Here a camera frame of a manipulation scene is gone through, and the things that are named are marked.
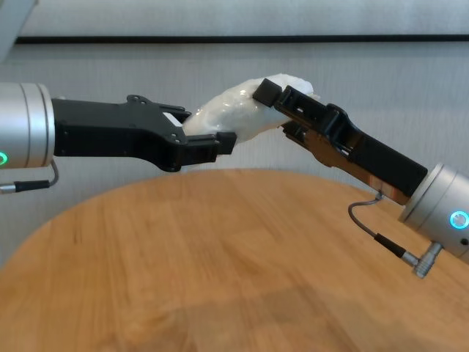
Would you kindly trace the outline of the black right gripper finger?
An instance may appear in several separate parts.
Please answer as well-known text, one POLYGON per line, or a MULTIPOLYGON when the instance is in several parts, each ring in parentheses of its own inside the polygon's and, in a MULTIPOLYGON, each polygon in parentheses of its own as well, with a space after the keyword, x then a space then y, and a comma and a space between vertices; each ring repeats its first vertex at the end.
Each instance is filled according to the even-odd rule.
POLYGON ((323 105, 291 86, 282 89, 266 78, 255 90, 253 99, 320 133, 327 133, 340 116, 337 109, 323 105))

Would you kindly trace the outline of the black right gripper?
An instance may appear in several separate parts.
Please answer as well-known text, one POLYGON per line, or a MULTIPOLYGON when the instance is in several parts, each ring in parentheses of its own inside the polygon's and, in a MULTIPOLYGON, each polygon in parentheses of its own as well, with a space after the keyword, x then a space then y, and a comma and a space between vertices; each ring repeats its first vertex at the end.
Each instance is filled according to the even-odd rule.
POLYGON ((427 168, 357 128, 337 106, 312 109, 310 130, 297 122, 281 127, 288 139, 304 143, 322 164, 336 167, 398 204, 406 204, 427 168))

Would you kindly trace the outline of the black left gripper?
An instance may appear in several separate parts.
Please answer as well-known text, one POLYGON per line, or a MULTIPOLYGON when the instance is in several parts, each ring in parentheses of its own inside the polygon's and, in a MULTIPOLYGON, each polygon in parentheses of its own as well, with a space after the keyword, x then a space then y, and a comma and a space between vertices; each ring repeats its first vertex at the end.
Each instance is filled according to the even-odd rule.
POLYGON ((138 158, 164 172, 184 164, 205 164, 231 155, 236 133, 188 136, 182 158, 181 124, 191 113, 182 106, 128 95, 124 103, 54 98, 54 155, 59 157, 138 158))

